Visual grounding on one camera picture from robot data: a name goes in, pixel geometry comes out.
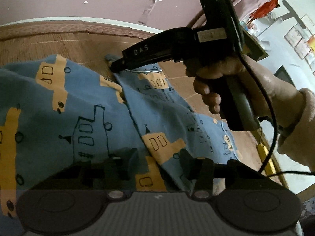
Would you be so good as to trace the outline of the person's right hand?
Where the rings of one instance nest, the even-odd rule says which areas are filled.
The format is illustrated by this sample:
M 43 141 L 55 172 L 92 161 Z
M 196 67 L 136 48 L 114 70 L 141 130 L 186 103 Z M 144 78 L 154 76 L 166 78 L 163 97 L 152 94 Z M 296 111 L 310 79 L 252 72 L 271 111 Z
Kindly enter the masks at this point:
M 274 76 L 273 73 L 253 59 L 246 55 L 242 57 L 266 90 L 278 124 L 283 128 L 296 125 L 301 119 L 305 107 L 304 95 L 290 83 Z M 213 114 L 219 114 L 223 98 L 204 83 L 205 79 L 237 75 L 245 86 L 245 91 L 249 95 L 248 99 L 253 104 L 254 114 L 259 117 L 271 116 L 259 87 L 239 58 L 227 58 L 218 63 L 204 64 L 199 69 L 196 69 L 194 65 L 188 65 L 186 67 L 186 75 L 195 78 L 193 88 L 201 95 L 203 103 L 208 106 L 209 111 Z

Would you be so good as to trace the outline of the beige sleeved right forearm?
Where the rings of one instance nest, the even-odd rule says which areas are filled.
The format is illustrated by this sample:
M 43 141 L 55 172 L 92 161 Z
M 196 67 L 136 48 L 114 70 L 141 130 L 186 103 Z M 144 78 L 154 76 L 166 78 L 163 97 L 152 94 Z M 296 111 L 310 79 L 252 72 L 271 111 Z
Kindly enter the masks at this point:
M 281 131 L 278 152 L 314 171 L 314 93 L 307 88 L 300 92 L 305 98 L 301 119 Z

